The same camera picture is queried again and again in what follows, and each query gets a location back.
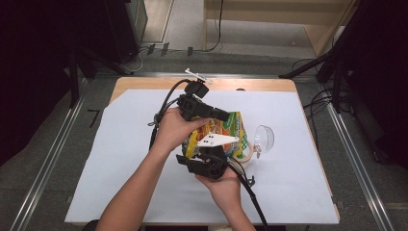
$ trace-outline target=wrist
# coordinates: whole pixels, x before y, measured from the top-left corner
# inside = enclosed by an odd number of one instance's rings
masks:
[[[236,210],[228,210],[227,212],[224,212],[224,215],[227,218],[232,229],[235,231],[255,230],[255,227],[249,220],[248,216],[246,215],[242,207]]]
[[[168,155],[170,154],[171,150],[159,143],[153,144],[153,146],[149,150],[149,154],[153,154],[156,157],[167,159]]]

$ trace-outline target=forearm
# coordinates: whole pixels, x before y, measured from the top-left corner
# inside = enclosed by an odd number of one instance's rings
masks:
[[[167,156],[167,151],[152,147],[105,209],[98,223],[98,231],[134,231],[140,227]]]
[[[222,211],[234,231],[255,230],[242,207]]]

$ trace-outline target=white paper sheet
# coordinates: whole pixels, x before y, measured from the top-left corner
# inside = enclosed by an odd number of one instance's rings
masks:
[[[168,90],[127,90],[102,117],[92,151],[78,183],[66,222],[100,218],[106,205],[136,170],[148,150],[152,127]],[[182,93],[176,90],[173,96]],[[252,190],[268,223],[338,223],[339,219],[314,148],[297,93],[212,90],[203,99],[225,111],[242,112],[250,141],[258,125],[273,129],[268,154],[250,161]],[[208,190],[177,163],[175,149],[165,164],[144,223],[226,223]],[[250,220],[261,220],[242,187]]]

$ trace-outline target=yellow packaging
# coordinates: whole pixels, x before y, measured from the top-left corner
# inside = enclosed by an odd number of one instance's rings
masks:
[[[227,121],[211,118],[206,125],[193,131],[182,144],[183,155],[191,158],[198,154],[197,143],[209,133],[238,137],[237,142],[226,143],[223,148],[227,156],[243,158],[242,152],[247,148],[248,141],[240,112],[230,113]]]

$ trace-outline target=hand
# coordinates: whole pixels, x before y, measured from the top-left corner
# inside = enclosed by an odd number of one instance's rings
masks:
[[[242,209],[241,183],[230,168],[217,180],[200,175],[195,175],[195,178],[209,189],[214,202],[225,215]]]
[[[208,123],[208,118],[185,121],[179,108],[169,108],[163,115],[153,146],[160,146],[170,153],[179,146],[195,129]]]

